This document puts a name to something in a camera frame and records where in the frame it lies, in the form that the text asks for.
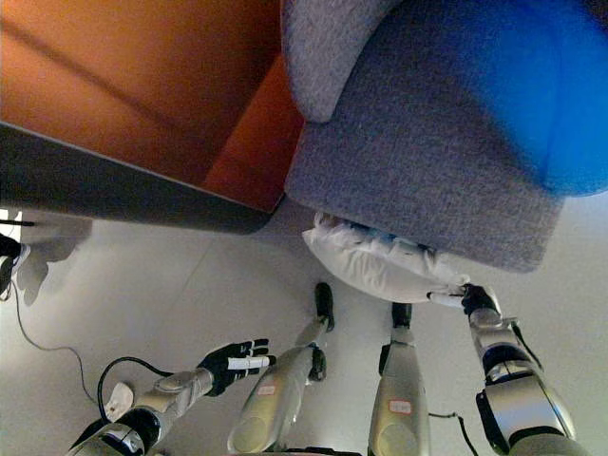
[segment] black cable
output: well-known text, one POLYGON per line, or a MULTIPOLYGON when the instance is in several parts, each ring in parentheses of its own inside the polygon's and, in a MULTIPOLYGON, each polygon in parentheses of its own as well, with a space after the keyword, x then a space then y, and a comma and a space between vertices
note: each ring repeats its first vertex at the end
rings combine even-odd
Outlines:
POLYGON ((528 344, 525 343, 525 340, 523 340, 523 334, 522 334, 522 330, 520 330, 520 327, 517 325, 517 323, 511 323, 511 328, 513 329, 513 333, 515 333, 515 335, 517 336, 518 339, 520 339, 520 342, 522 342, 522 345, 525 347, 525 349, 528 351, 528 353, 530 354, 530 356, 532 356, 532 358, 534 358, 534 361, 536 361, 536 364, 539 365, 539 368, 541 369, 541 371, 544 371, 544 367, 542 366, 541 360, 537 357, 537 355, 528 347, 528 344))
POLYGON ((28 343, 32 347, 34 347, 42 352, 59 352, 61 350, 68 350, 68 351, 72 352, 72 354, 74 356, 76 356, 76 359, 78 360, 78 367, 80 368, 80 383, 81 383, 81 386, 83 387, 83 391, 85 392, 88 400, 91 401, 94 405, 97 405, 97 402, 95 402, 95 399, 93 399, 93 396, 91 396, 90 393, 88 392, 88 390, 86 389, 85 371, 83 369, 83 359, 80 357, 80 354, 76 351, 76 349, 74 349, 72 347, 48 348, 48 347, 43 347, 42 345, 38 345, 36 342, 31 340, 31 338, 28 336, 28 333, 26 332, 26 330, 23 327, 23 321, 21 321, 21 310, 20 310, 21 306, 19 303, 19 294, 17 293, 17 287, 15 286, 14 281, 12 281, 12 280, 10 281, 7 295, 4 298, 1 298, 0 300, 2 300, 2 301, 9 300, 11 291, 13 291, 15 294, 15 303, 16 303, 16 307, 17 307, 17 321, 19 323, 19 329, 21 330, 21 334, 24 336, 24 338, 28 341, 28 343))
POLYGON ((460 416, 455 411, 452 411, 447 415, 442 415, 440 413, 429 413, 428 416, 431 416, 433 418, 458 418, 458 423, 460 423, 460 431, 463 433, 463 437, 465 438, 465 442, 468 445, 468 448, 471 450, 471 453, 473 453, 473 456, 479 456, 477 450, 475 449, 475 446, 473 446, 473 444, 468 438, 468 434, 466 433, 465 418, 460 416))
POLYGON ((154 373, 156 373, 157 375, 160 375, 161 377, 169 377, 169 376, 173 375, 173 372, 166 372, 164 370, 157 369, 154 366, 152 366, 151 364, 146 363, 142 359, 136 358, 135 356, 122 356, 122 357, 117 358, 114 361, 112 361, 110 364, 108 364, 105 367, 104 371, 102 372, 102 374, 99 377, 99 382, 97 382, 97 407, 99 408, 99 414, 102 416, 102 421, 104 422, 104 424, 108 424, 110 422, 110 420, 108 420, 107 416, 105 415, 105 409, 104 409, 103 391, 104 391, 105 376, 107 375, 108 372, 110 372, 110 369, 112 369, 117 364, 125 362, 125 361, 130 361, 132 363, 137 363, 140 366, 144 366, 149 371, 153 371, 154 373))

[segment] dark gray panel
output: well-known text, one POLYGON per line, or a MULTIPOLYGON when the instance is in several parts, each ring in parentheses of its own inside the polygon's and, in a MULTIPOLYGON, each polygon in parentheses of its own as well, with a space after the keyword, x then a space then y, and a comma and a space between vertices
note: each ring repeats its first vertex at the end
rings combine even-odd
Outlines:
POLYGON ((2 205, 253 233, 266 214, 0 123, 2 205))

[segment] white fabric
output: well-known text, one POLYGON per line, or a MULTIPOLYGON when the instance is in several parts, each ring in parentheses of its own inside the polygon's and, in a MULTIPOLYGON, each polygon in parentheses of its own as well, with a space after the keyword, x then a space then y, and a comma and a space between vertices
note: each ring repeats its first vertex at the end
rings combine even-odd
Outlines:
POLYGON ((429 292, 449 293, 469 281, 445 263, 445 255, 321 213, 302 236, 332 274, 387 301, 428 302, 429 292))

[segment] blue cushion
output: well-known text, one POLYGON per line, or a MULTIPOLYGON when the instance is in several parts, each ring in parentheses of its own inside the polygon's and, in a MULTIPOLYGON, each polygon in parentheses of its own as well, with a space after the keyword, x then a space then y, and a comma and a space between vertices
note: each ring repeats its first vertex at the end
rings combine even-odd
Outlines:
POLYGON ((608 35, 575 0, 447 1, 436 55, 551 192, 608 189, 608 35))

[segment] gray sofa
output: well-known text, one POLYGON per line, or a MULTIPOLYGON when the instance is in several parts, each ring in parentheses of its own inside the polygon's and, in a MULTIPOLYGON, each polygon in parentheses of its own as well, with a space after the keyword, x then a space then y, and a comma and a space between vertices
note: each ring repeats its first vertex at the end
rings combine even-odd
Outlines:
POLYGON ((439 3, 284 2, 283 52, 307 119, 286 193, 432 248, 532 271, 563 199, 528 178, 433 45, 446 20, 439 3))

